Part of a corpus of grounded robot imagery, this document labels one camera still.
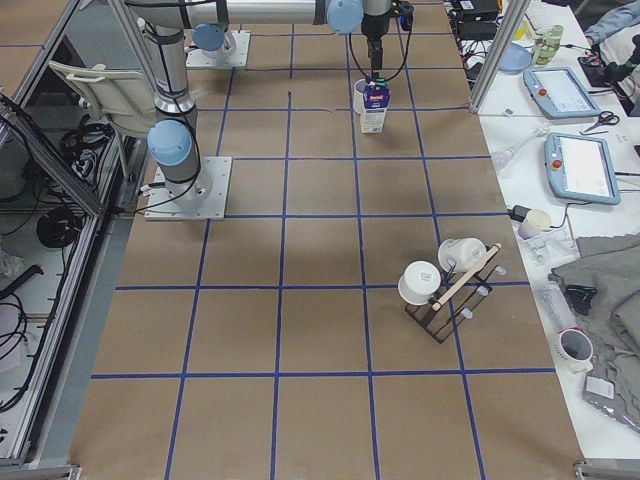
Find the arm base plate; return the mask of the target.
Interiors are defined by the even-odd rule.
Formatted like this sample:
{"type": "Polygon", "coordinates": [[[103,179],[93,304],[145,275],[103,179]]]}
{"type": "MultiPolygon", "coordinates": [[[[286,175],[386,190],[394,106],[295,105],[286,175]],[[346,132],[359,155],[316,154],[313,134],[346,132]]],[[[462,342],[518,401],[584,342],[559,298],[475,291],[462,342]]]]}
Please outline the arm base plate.
{"type": "Polygon", "coordinates": [[[149,221],[223,220],[226,212],[232,158],[203,156],[195,184],[182,185],[165,181],[160,167],[154,181],[163,187],[150,190],[148,208],[142,214],[149,221]]]}
{"type": "Polygon", "coordinates": [[[185,49],[186,67],[189,70],[244,69],[247,65],[251,32],[229,30],[217,50],[207,50],[195,40],[185,49]]]}

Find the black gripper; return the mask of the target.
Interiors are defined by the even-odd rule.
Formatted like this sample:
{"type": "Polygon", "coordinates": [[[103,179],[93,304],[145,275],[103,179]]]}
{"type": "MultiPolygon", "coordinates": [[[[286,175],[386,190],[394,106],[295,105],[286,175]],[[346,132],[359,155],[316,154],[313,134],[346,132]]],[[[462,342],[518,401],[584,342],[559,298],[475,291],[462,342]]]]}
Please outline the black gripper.
{"type": "Polygon", "coordinates": [[[388,33],[390,14],[385,12],[380,15],[365,13],[362,20],[362,34],[367,39],[368,58],[370,61],[370,78],[377,80],[383,67],[382,38],[388,33]]]}

